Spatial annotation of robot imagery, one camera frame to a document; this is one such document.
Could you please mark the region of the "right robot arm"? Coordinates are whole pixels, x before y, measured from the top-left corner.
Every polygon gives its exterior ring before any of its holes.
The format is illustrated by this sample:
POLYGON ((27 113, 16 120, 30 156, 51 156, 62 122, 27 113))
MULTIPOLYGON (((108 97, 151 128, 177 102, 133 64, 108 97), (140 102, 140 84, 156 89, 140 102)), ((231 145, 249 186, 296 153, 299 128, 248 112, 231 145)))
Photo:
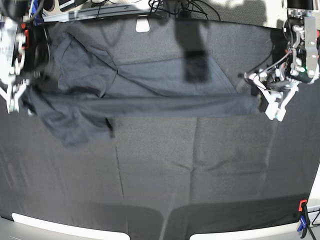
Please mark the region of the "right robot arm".
POLYGON ((43 0, 0 2, 0 96, 8 113, 19 112, 20 98, 42 76, 50 60, 42 17, 43 0))

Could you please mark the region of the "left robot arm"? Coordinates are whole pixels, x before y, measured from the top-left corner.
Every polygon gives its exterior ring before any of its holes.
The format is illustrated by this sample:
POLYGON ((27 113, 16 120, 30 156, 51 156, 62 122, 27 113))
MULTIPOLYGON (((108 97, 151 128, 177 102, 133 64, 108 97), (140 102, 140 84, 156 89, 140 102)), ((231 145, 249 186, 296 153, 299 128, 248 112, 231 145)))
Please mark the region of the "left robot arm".
POLYGON ((318 0, 284 0, 287 19, 283 34, 287 40, 285 55, 256 73, 244 78, 260 91, 269 120, 283 121, 286 106, 299 91, 299 84, 312 85, 320 77, 320 36, 313 12, 320 10, 318 0))

